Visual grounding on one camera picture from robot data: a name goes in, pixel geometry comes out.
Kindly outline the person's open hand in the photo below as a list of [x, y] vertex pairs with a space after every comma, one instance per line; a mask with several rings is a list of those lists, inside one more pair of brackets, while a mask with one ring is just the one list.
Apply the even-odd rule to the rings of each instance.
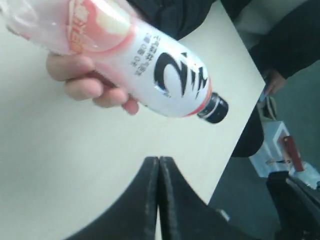
[[139, 111], [136, 99], [98, 73], [92, 59], [83, 55], [50, 52], [46, 59], [50, 77], [63, 82], [66, 94], [76, 100], [92, 100], [101, 108], [122, 107], [129, 115]]

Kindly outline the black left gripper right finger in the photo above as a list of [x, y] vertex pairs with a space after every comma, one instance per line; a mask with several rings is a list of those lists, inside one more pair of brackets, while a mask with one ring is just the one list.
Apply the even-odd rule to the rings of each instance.
[[195, 193], [174, 159], [161, 157], [158, 206], [163, 240], [252, 240]]

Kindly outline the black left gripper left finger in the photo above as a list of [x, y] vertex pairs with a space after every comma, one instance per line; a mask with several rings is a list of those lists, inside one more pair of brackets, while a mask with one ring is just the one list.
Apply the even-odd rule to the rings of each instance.
[[123, 194], [69, 240], [154, 240], [157, 224], [159, 159], [144, 159]]

